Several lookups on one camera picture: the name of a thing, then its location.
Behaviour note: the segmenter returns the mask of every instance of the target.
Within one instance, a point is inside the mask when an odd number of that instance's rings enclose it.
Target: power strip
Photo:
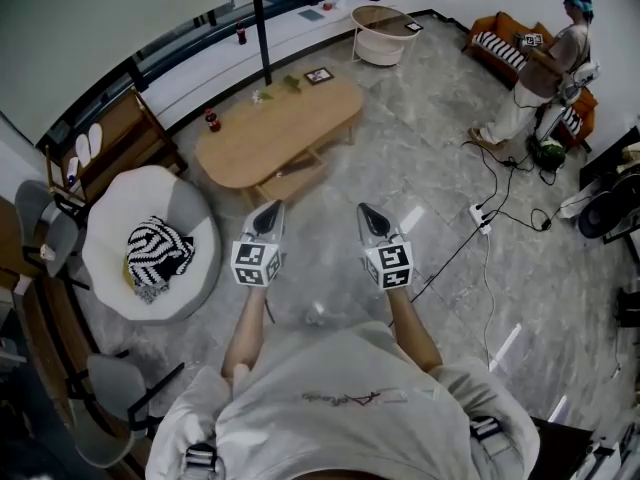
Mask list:
[[[483,235],[488,235],[489,233],[491,233],[491,224],[487,224],[484,227],[480,227],[482,224],[484,224],[484,219],[482,218],[482,208],[478,208],[478,205],[471,205],[469,207],[469,213],[471,214],[471,218],[473,219],[473,222],[476,223],[476,226],[480,228],[480,233],[482,233]]]

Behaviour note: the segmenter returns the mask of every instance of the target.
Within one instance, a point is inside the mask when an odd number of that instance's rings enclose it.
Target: person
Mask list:
[[[195,443],[220,479],[524,479],[536,428],[479,360],[445,365],[404,288],[383,322],[264,336],[266,288],[250,288],[221,375],[205,367],[153,440],[147,480],[174,480]]]
[[[501,149],[531,121],[536,110],[558,92],[563,76],[572,73],[589,58],[589,24],[593,20],[591,0],[564,0],[573,22],[550,44],[533,48],[519,73],[519,80],[505,98],[494,121],[468,133],[477,144]]]

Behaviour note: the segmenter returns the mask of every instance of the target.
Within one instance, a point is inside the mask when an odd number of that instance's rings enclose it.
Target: beige pants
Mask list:
[[[480,128],[480,135],[492,144],[513,139],[529,124],[538,107],[550,99],[538,96],[518,82],[502,102],[495,121]]]

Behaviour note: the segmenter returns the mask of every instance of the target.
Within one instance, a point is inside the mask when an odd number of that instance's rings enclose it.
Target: orange sofa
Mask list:
[[[488,67],[509,87],[513,87],[518,80],[517,67],[522,67],[524,57],[518,56],[518,54],[514,53],[513,57],[518,58],[515,58],[511,64],[499,58],[487,48],[484,48],[479,44],[478,40],[483,37],[482,34],[485,32],[492,32],[495,36],[502,39],[502,41],[508,43],[513,48],[516,48],[517,44],[516,34],[523,35],[537,33],[542,34],[545,43],[553,40],[553,36],[541,23],[536,23],[536,26],[530,29],[518,23],[511,16],[502,11],[495,16],[488,16],[486,18],[476,20],[469,32],[469,35],[467,36],[467,43],[464,49],[471,53],[474,58],[488,65]],[[575,114],[568,111],[568,113],[573,114],[574,117],[568,117],[567,121],[561,121],[554,130],[553,137],[564,144],[567,148],[571,148],[586,140],[594,128],[595,107],[597,104],[598,101],[593,97],[593,94],[591,94],[589,89],[583,89],[580,99],[572,105]],[[572,133],[570,131],[570,126],[567,123],[571,119],[575,119],[575,126],[573,127],[574,130],[579,126],[577,133]]]

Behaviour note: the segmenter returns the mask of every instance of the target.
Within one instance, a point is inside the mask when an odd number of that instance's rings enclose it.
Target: marble floor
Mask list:
[[[400,220],[411,212],[420,216],[407,234],[417,270],[410,290],[417,293],[473,232],[469,206],[493,193],[494,176],[479,151],[462,144],[469,126],[495,114],[507,89],[460,53],[464,34],[455,26],[430,17],[418,21],[425,30],[402,68],[352,63],[351,41],[345,40],[274,73],[277,80],[292,70],[327,66],[355,80],[365,97],[355,145],[332,145],[326,179],[288,208],[288,254],[268,294],[277,323],[305,325],[319,307],[326,325],[391,320],[384,296],[359,263],[357,203],[382,205]],[[224,112],[260,86],[247,87],[216,110]],[[92,293],[77,291],[102,349],[130,348],[150,382],[178,362],[186,363],[180,380],[156,401],[158,413],[200,367],[221,364],[245,297],[228,268],[245,208],[238,195],[211,182],[195,160],[204,129],[199,119],[175,137],[190,166],[184,177],[210,203],[223,241],[224,268],[203,307],[180,323],[141,326],[103,306]],[[522,143],[523,137],[513,141],[501,156],[523,158]],[[551,215],[577,190],[585,162],[581,148],[572,151],[553,186],[544,184],[537,170],[514,172],[503,210],[527,222],[534,207]],[[506,195],[509,170],[489,165],[497,173],[498,193],[487,208],[495,209]],[[616,340],[612,317],[616,288],[636,273],[625,242],[586,240],[561,219],[545,233],[504,216],[492,228],[488,258],[489,240],[477,234],[415,302],[444,360],[475,356],[486,361],[486,348],[495,358],[519,324],[520,332],[495,369],[514,396],[542,418],[566,396],[560,422],[611,433],[633,404],[637,368],[635,333],[620,330]],[[495,297],[491,319],[485,260]],[[622,369],[612,378],[617,361]]]

